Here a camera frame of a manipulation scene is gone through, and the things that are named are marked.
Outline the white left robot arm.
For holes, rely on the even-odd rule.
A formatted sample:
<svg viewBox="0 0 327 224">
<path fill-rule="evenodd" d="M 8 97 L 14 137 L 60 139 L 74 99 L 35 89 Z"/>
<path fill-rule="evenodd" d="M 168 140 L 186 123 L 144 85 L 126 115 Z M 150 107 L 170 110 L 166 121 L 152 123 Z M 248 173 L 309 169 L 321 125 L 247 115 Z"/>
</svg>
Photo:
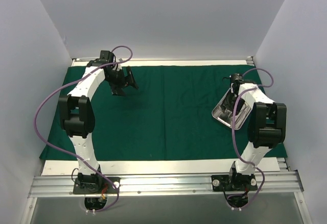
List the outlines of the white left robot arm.
<svg viewBox="0 0 327 224">
<path fill-rule="evenodd" d="M 77 182 L 91 193 L 99 192 L 103 187 L 103 178 L 96 159 L 92 142 L 95 128 L 95 115 L 91 99 L 103 81 L 109 83 L 112 95 L 124 96 L 124 88 L 138 89 L 131 67 L 123 70 L 114 60 L 95 59 L 88 63 L 85 72 L 75 88 L 59 98 L 60 122 L 70 138 L 75 154 L 78 156 Z"/>
</svg>

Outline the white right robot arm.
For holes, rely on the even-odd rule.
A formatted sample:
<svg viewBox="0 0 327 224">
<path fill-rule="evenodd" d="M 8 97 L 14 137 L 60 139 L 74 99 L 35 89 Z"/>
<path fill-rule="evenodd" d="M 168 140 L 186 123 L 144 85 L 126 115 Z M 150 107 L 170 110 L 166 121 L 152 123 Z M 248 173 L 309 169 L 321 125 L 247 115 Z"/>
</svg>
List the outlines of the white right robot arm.
<svg viewBox="0 0 327 224">
<path fill-rule="evenodd" d="M 224 112 L 231 112 L 232 141 L 238 159 L 234 162 L 232 173 L 227 176 L 231 189 L 240 189 L 245 178 L 250 178 L 264 156 L 284 142 L 286 137 L 287 107 L 277 103 L 260 90 L 260 85 L 248 80 L 234 80 L 221 105 Z M 248 143 L 242 153 L 237 151 L 236 128 L 250 118 Z"/>
</svg>

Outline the steel instrument tray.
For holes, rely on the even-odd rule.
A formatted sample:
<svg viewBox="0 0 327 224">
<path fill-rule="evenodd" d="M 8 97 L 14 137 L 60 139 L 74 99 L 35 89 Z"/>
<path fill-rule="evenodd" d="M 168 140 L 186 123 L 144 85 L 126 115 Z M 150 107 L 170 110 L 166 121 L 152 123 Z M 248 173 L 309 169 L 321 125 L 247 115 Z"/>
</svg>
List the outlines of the steel instrument tray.
<svg viewBox="0 0 327 224">
<path fill-rule="evenodd" d="M 223 123 L 225 126 L 231 128 L 233 112 L 224 113 L 222 111 L 222 101 L 223 98 L 225 97 L 225 94 L 212 110 L 212 117 L 217 121 Z M 247 117 L 249 116 L 250 112 L 251 112 L 250 106 L 243 99 L 240 99 L 237 106 L 236 116 L 235 116 L 235 122 L 236 122 L 235 130 L 239 130 L 242 127 Z"/>
</svg>

